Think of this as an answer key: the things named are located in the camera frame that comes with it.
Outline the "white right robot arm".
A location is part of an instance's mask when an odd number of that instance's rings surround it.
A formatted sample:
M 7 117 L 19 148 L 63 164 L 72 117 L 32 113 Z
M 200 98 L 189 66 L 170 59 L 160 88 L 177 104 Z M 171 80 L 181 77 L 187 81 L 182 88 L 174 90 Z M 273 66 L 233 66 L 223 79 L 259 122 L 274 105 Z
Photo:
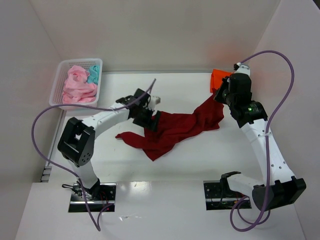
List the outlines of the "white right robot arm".
M 252 100 L 252 81 L 248 73 L 235 72 L 222 80 L 214 99 L 230 109 L 240 130 L 252 146 L 262 179 L 247 177 L 239 171 L 221 176 L 225 193 L 239 192 L 263 212 L 293 204 L 307 188 L 287 165 L 268 125 L 263 105 Z

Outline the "dark red t shirt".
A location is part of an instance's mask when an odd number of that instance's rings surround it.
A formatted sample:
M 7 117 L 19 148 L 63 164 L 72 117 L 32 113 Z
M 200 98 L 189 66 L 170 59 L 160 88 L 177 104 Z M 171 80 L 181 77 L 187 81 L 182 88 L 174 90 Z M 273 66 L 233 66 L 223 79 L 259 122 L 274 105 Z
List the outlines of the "dark red t shirt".
M 195 137 L 205 131 L 220 128 L 224 118 L 224 105 L 210 96 L 192 114 L 161 112 L 157 131 L 144 129 L 144 135 L 126 131 L 115 136 L 125 144 L 144 151 L 146 156 L 155 161 L 181 141 Z

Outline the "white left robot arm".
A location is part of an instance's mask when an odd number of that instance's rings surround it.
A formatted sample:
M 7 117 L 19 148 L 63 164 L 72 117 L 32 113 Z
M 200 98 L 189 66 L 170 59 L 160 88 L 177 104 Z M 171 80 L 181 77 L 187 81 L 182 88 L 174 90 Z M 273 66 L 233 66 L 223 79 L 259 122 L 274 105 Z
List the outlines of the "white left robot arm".
M 57 149 L 69 161 L 91 199 L 96 200 L 102 195 L 101 182 L 91 163 L 96 138 L 129 119 L 133 119 L 135 125 L 157 131 L 161 113 L 155 111 L 155 107 L 160 102 L 160 97 L 138 88 L 134 95 L 117 99 L 109 111 L 101 111 L 84 119 L 72 117 L 67 121 Z

